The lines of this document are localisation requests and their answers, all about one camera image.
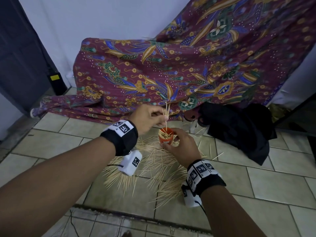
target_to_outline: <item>black cloth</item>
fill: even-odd
[[[269,109],[250,104],[244,109],[232,105],[204,103],[199,122],[209,125],[208,134],[237,147],[262,165],[269,154],[269,141],[277,137]]]

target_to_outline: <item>maroon patterned fabric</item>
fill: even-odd
[[[313,47],[315,13],[315,0],[191,0],[153,40],[83,40],[77,95],[31,114],[112,123],[142,103],[171,103],[171,119],[206,101],[265,105]]]

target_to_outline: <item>right hand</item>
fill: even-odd
[[[160,146],[175,156],[177,161],[185,168],[188,168],[193,161],[201,159],[200,152],[193,137],[189,136],[184,130],[172,128],[173,133],[178,135],[174,140],[179,138],[178,146],[171,146],[161,143]]]

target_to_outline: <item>small orange container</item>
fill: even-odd
[[[169,134],[169,135],[170,135],[170,138],[169,138],[169,139],[163,139],[163,138],[161,138],[160,135],[158,134],[158,136],[159,136],[159,142],[160,142],[160,143],[167,143],[167,144],[171,145],[172,142],[173,142],[173,131],[172,131],[172,129],[171,129],[171,128],[168,128],[168,127],[167,127],[167,129],[166,129],[166,127],[164,127],[164,128],[161,128],[160,130],[163,131],[163,132],[166,132],[167,134]]]

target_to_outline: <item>wrist strap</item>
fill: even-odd
[[[208,160],[198,159],[188,167],[186,182],[193,196],[200,196],[208,187],[226,186],[221,177]]]
[[[105,128],[100,136],[114,144],[116,156],[124,156],[135,147],[138,132],[131,121],[120,120]]]

